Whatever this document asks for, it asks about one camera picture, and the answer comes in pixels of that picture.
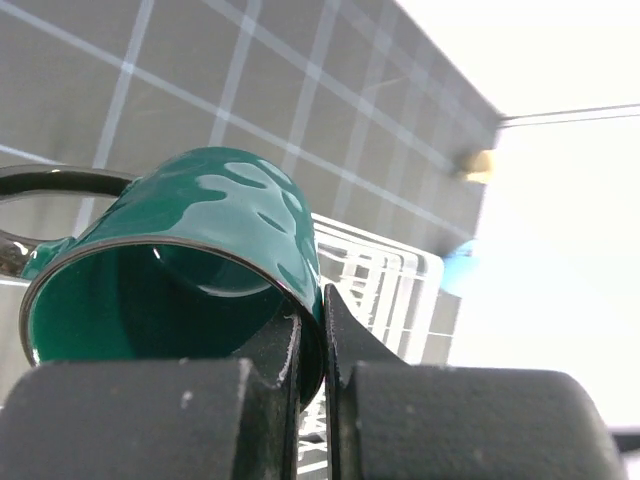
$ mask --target mug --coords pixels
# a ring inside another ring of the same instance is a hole
[[[0,169],[0,200],[35,191],[117,196],[78,238],[0,231],[0,273],[31,280],[20,308],[29,362],[221,358],[289,302],[302,321],[301,402],[323,377],[313,221],[263,158],[199,148],[150,174]]]

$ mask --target wire rack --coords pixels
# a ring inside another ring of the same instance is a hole
[[[422,360],[442,279],[436,255],[313,215],[321,281],[334,283],[351,313],[410,364]],[[298,478],[327,478],[324,388],[300,418]]]

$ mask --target gray panel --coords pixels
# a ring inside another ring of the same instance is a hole
[[[398,24],[393,32],[393,37],[398,47],[413,58],[418,45],[424,40],[424,33],[403,11],[398,15]]]
[[[343,221],[363,230],[376,232],[378,212],[384,200],[357,185],[352,185],[351,198]]]
[[[349,149],[356,109],[337,95],[318,85],[302,148],[342,167]]]
[[[247,0],[227,0],[229,5],[233,5],[238,10],[244,12],[247,9]]]
[[[436,126],[440,122],[441,109],[438,102],[429,95],[422,97],[420,114],[416,122],[415,135],[423,142],[433,145],[433,139],[437,131]]]
[[[487,186],[482,183],[467,183],[467,191],[474,201],[482,200]]]
[[[207,145],[213,116],[132,79],[107,168],[149,172],[174,155]]]
[[[429,335],[424,347],[422,363],[430,365],[446,364],[449,358],[449,351],[451,350],[451,340],[451,337]]]
[[[338,192],[340,177],[305,160],[298,160],[293,180],[302,189],[311,209],[329,216]]]
[[[472,235],[461,237],[457,232],[451,231],[447,228],[438,227],[436,234],[436,244],[434,245],[431,253],[444,257],[450,254],[453,250],[458,248],[464,242],[471,240]]]
[[[231,124],[227,125],[222,145],[255,153],[278,166],[282,165],[285,157],[285,151],[280,147]]]
[[[429,331],[453,335],[458,308],[460,299],[440,290]]]
[[[417,222],[427,222],[424,218],[410,212],[406,208],[394,207],[393,216],[391,217],[390,228],[387,229],[389,236],[408,245],[413,244],[412,232]]]
[[[438,55],[433,57],[431,65],[429,65],[429,76],[440,85],[447,82],[447,77],[452,74],[455,67],[451,65],[449,59],[438,49]]]
[[[420,192],[426,188],[424,184],[429,181],[429,176],[434,168],[426,157],[415,150],[410,150],[404,166],[399,195],[414,205],[424,208],[424,205],[420,205]]]
[[[278,0],[267,2],[258,23],[299,53],[311,54],[323,1]]]
[[[0,288],[0,404],[18,379],[29,370],[18,333],[18,313],[26,288]]]
[[[382,7],[385,2],[389,1],[391,0],[354,0],[353,3],[373,22],[378,23],[378,19],[382,13]]]
[[[393,166],[396,141],[394,135],[371,122],[358,165],[358,176],[384,188],[389,168]]]
[[[376,107],[391,118],[402,120],[402,110],[411,85],[411,79],[392,61],[387,60],[382,79],[376,88]]]
[[[459,145],[463,145],[464,139],[461,132],[455,130],[455,119],[444,110],[440,109],[436,119],[437,125],[431,140],[427,143],[439,154],[453,161],[452,152],[459,150]]]
[[[466,78],[461,80],[458,98],[461,106],[468,115],[475,118],[476,126],[481,129],[475,142],[478,150],[491,149],[495,146],[496,129],[501,121],[501,115],[480,96],[476,88]]]
[[[477,148],[477,142],[474,142],[471,132],[467,126],[463,124],[460,117],[452,121],[451,127],[442,137],[442,142],[436,142],[433,145],[436,150],[446,158],[452,161],[459,161],[465,155],[481,150]]]
[[[449,94],[447,101],[450,101],[451,99],[460,100],[460,94],[467,85],[467,82],[455,66],[452,66],[449,63],[448,69],[449,71],[441,82],[442,92]]]
[[[0,45],[0,143],[91,165],[118,69],[4,13]]]
[[[428,220],[420,220],[416,227],[415,239],[411,242],[425,252],[438,255],[438,242],[440,237],[440,227],[434,225]]]
[[[304,73],[260,42],[252,42],[240,78],[234,113],[288,138]]]
[[[433,203],[427,208],[438,218],[455,224],[460,200],[457,191],[464,188],[464,184],[442,172],[436,172],[435,178],[437,183]]]
[[[18,0],[14,5],[118,57],[124,57],[140,0]]]
[[[424,70],[429,72],[431,70],[431,64],[438,55],[441,55],[440,50],[435,44],[429,40],[429,37],[422,37],[422,40],[418,44],[418,50],[416,51],[415,60],[418,65]]]
[[[238,32],[202,2],[157,0],[138,66],[218,104]]]
[[[362,91],[372,45],[338,15],[324,61],[324,70],[356,93]]]
[[[480,209],[482,208],[482,200],[476,196],[475,191],[464,189],[462,195],[465,197],[458,212],[457,226],[465,232],[474,235]]]

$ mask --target mug handle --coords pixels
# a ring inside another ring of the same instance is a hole
[[[0,168],[0,202],[48,191],[118,197],[135,178],[126,173],[64,165],[3,167]],[[20,278],[33,251],[50,241],[0,230],[0,275]]]

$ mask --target grid line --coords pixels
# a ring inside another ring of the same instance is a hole
[[[131,32],[131,39],[127,47],[127,52],[124,56],[123,63],[135,65],[142,48],[142,42],[144,40],[147,26],[149,25],[149,19],[151,18],[151,12],[153,11],[153,4],[155,0],[142,0],[138,9],[135,23]],[[104,168],[107,165],[109,158],[109,152],[113,145],[113,139],[116,135],[116,129],[120,122],[120,116],[122,115],[122,109],[124,108],[124,102],[127,98],[129,91],[129,84],[131,83],[131,72],[125,69],[120,69],[116,86],[113,90],[113,97],[107,111],[107,117],[102,127],[102,133],[100,134],[100,140],[96,148],[96,154],[93,158],[92,168]],[[91,220],[91,213],[93,212],[93,206],[95,204],[95,198],[83,198],[80,203],[80,209],[78,216],[76,217],[75,225],[73,227],[73,235],[78,236],[82,233]]]
[[[218,13],[224,15],[238,27],[242,27],[243,14],[233,5],[230,5],[227,2],[216,2],[214,0],[203,0],[203,2]],[[254,36],[258,41],[283,57],[294,67],[297,67],[303,72],[307,71],[309,60],[261,25],[256,25]],[[366,101],[361,102],[360,95],[351,91],[347,86],[327,74],[327,72],[321,70],[317,65],[315,65],[315,68],[320,71],[319,83],[329,89],[332,93],[336,94],[343,101],[365,115],[371,115],[371,112],[373,112],[372,119],[393,135],[395,135],[397,131],[402,130],[403,127],[398,125],[398,123],[391,117],[375,108],[371,103]],[[440,152],[432,148],[429,144],[423,142],[415,135],[405,135],[404,138],[409,140],[408,143],[412,148],[417,150],[420,154],[429,157],[439,168],[448,172],[453,171],[452,162],[445,158]]]
[[[236,93],[238,92],[238,87],[240,85],[240,77],[249,54],[249,47],[251,46],[251,40],[253,39],[253,31],[256,28],[258,15],[260,15],[261,9],[262,0],[249,0],[246,13],[242,18],[242,27],[238,32],[238,39],[236,40],[231,64],[229,65],[229,71],[227,72],[227,78],[222,90],[218,114],[214,120],[211,136],[209,137],[209,145],[222,144],[222,139],[229,119],[229,112],[231,111],[233,102],[236,99]]]
[[[449,122],[437,122],[436,124],[436,131],[439,131],[441,133],[439,133],[439,135],[451,135],[451,130],[453,128],[453,118],[454,116],[449,116]],[[422,185],[420,188],[420,193],[418,196],[418,203],[420,205],[433,205],[433,201],[434,198],[436,197],[436,195],[438,194],[438,182],[436,178],[429,178],[432,177],[432,175],[429,174],[429,171],[425,171],[424,176],[423,176],[423,180],[422,180]],[[465,187],[467,187],[467,190],[470,189],[470,185],[467,184],[463,184]],[[413,224],[413,226],[411,227],[411,233],[410,233],[410,241],[412,242],[412,244],[414,245],[422,245],[425,241],[425,236],[426,236],[426,225],[424,225],[421,222],[415,222]],[[467,239],[471,239],[474,237],[474,233],[475,232],[470,232],[467,236]]]
[[[192,93],[187,92],[184,89],[181,89],[173,84],[171,84],[170,82],[167,82],[166,80],[161,79],[160,77],[141,69],[140,67],[137,67],[131,63],[128,62],[123,62],[122,59],[119,59],[118,57],[116,57],[115,55],[108,53],[102,49],[100,49],[99,47],[96,47],[92,44],[90,44],[89,42],[86,42],[85,40],[82,40],[78,37],[76,37],[75,35],[72,35],[69,32],[66,32],[62,29],[60,29],[59,27],[46,22],[45,20],[42,20],[28,12],[25,12],[24,10],[6,2],[6,0],[0,0],[0,11],[4,11],[5,13],[18,18],[22,21],[24,21],[25,23],[28,23],[36,28],[38,28],[39,30],[48,33],[50,35],[52,35],[55,38],[58,38],[76,48],[79,48],[80,50],[84,51],[85,53],[88,53],[89,55],[96,57],[112,66],[121,68],[125,71],[130,72],[133,76],[140,78],[141,80],[144,80],[145,82],[147,82],[150,85],[153,85],[171,95],[174,95],[177,98],[180,98],[182,100],[184,100],[185,102],[202,109],[203,111],[212,113],[212,114],[218,114],[218,107],[216,105],[214,105],[213,103],[204,100],[200,97],[198,97],[197,95],[193,95]],[[397,195],[393,195],[390,194],[389,192],[385,191],[384,189],[378,187],[377,185],[374,185],[370,182],[367,182],[366,180],[363,180],[362,178],[354,175],[351,172],[345,171],[344,169],[341,169],[340,167],[336,167],[335,165],[333,165],[332,163],[316,156],[313,155],[309,152],[306,152],[304,150],[302,150],[299,146],[292,146],[290,145],[287,141],[282,140],[281,138],[261,129],[260,127],[251,124],[250,122],[238,117],[237,115],[233,115],[231,114],[229,116],[229,122],[240,127],[243,128],[244,130],[253,133],[254,135],[258,136],[259,138],[262,138],[263,140],[266,140],[267,142],[272,143],[275,146],[278,146],[280,148],[283,148],[284,150],[289,150],[289,149],[294,149],[294,151],[300,156],[300,158],[303,158],[307,161],[309,161],[310,163],[324,169],[327,170],[335,175],[338,175],[340,177],[344,177],[347,180],[355,183],[356,185],[364,188],[365,190],[370,191],[371,193],[373,193],[374,195],[377,195],[389,202],[394,203],[395,205],[400,206],[401,208],[404,208],[412,213],[414,213],[415,215],[430,221],[431,223],[433,223],[434,225],[438,225],[454,234],[456,234],[457,236],[459,236],[461,239],[469,239],[469,233],[465,232],[463,229],[457,227],[456,225],[453,225],[449,222],[446,222],[445,220],[437,217],[436,215],[434,215],[433,213],[424,210],[422,208],[420,208],[419,206],[416,206],[414,204],[412,204],[411,202],[398,197]],[[28,160],[32,160],[32,161],[39,161],[39,158],[37,155],[33,155],[30,153],[27,153],[26,155],[21,155],[21,151],[15,150],[15,149],[11,149],[11,147],[8,146],[4,146],[2,147],[5,150],[9,149],[11,150],[11,152],[15,152],[15,154],[20,155],[21,157],[28,159]]]
[[[419,68],[418,61],[414,59],[412,73]],[[411,82],[407,94],[405,95],[404,104],[402,106],[402,124],[406,125],[407,130],[413,133],[418,122],[418,113],[420,107],[420,100],[423,92],[418,88],[415,82]],[[389,172],[387,174],[387,180],[385,183],[385,190],[393,194],[397,194],[402,184],[402,178],[407,163],[407,156],[409,154],[409,147],[405,142],[400,141],[401,132],[397,135],[395,143],[393,160],[389,165]],[[389,203],[384,203],[382,208],[378,212],[378,219],[376,222],[376,231],[380,232],[383,236],[388,236],[390,233],[391,220],[393,218],[393,206]]]
[[[375,105],[378,96],[378,88],[376,88],[376,86],[380,84],[382,80],[387,55],[391,48],[391,38],[389,34],[385,32],[384,28],[386,24],[388,24],[389,32],[393,33],[398,20],[398,9],[392,8],[392,6],[395,7],[391,2],[384,4],[380,16],[380,23],[377,26],[373,41],[374,48],[371,49],[371,57],[369,58],[369,64],[367,65],[367,71],[365,73],[364,91],[358,101],[358,110],[364,112],[365,108],[367,108],[369,114],[358,116],[356,124],[351,131],[351,137],[349,138],[345,169],[354,173],[358,171],[358,167],[360,166],[362,150],[364,149],[365,141],[369,133],[369,124],[373,116],[373,105]],[[331,213],[331,216],[336,220],[342,220],[344,218],[351,199],[351,192],[351,183],[347,182],[345,178],[341,178]]]
[[[31,160],[32,162],[43,163],[45,165],[62,165],[62,163],[56,162],[55,160],[41,157],[40,155],[35,155],[33,153],[25,152],[24,150],[18,150],[17,148],[11,148],[7,145],[0,145],[0,152],[8,153],[9,155],[13,155],[15,157],[24,158],[25,160]]]
[[[291,132],[289,133],[288,143],[291,146],[302,145],[302,140],[306,134],[311,106],[313,105],[313,99],[318,89],[321,67],[324,65],[324,60],[329,50],[329,42],[333,34],[333,27],[336,23],[340,2],[341,0],[326,0],[322,7],[320,21],[318,22],[316,35],[313,39],[313,47],[311,48],[311,54],[309,55],[309,61],[307,62],[305,70],[306,75],[302,83],[300,96],[298,97]],[[282,170],[293,177],[297,161],[298,153],[293,149],[287,149],[282,163]]]
[[[371,37],[371,24],[375,25],[376,24],[375,21],[371,20],[369,16],[366,13],[364,13],[351,0],[345,0],[344,8],[342,9],[341,13],[345,17],[345,19],[356,30],[360,32],[360,34],[363,37],[369,40],[369,42],[373,43],[374,39]],[[436,95],[436,92],[439,93],[439,90],[440,90],[439,88],[437,88],[439,86],[439,82],[437,80],[432,80],[430,84],[432,88],[426,85],[422,87],[423,83],[421,82],[421,79],[423,79],[425,75],[429,76],[428,71],[423,69],[420,66],[420,64],[418,64],[418,68],[415,69],[414,71],[413,69],[414,61],[411,58],[411,56],[407,54],[407,52],[405,52],[401,47],[399,47],[395,43],[391,47],[390,58],[401,70],[405,72],[405,74],[409,75],[409,78],[411,78],[412,83],[416,83],[418,85],[418,88],[420,88],[420,90],[423,93],[426,93],[427,95],[431,96],[433,99],[439,101],[440,106],[447,109],[447,108],[452,108],[454,104],[457,103],[457,101],[454,101],[452,98],[450,98],[446,94]],[[484,138],[485,136],[491,136],[491,132],[487,131],[482,126],[482,124],[475,118],[475,116],[469,115],[468,112],[466,113],[467,114],[464,115],[464,121],[466,123],[465,128],[468,133],[471,133],[472,135],[474,135],[476,139]]]
[[[449,74],[447,75],[447,78],[445,80],[445,84],[441,85],[440,88],[442,90],[449,90],[449,91],[456,91],[455,95],[457,95],[459,92],[457,92],[457,90],[455,90],[451,85],[448,85],[449,81],[451,80],[451,76],[453,75],[452,72],[449,72]],[[448,139],[449,136],[451,135],[451,131],[453,130],[453,125],[454,125],[454,119],[458,118],[458,113],[459,113],[459,108],[460,108],[460,103],[453,101],[451,103],[451,108],[448,110],[447,113],[449,113],[449,115],[446,115],[446,121],[438,121],[436,122],[436,130],[434,132],[434,138],[446,138]]]

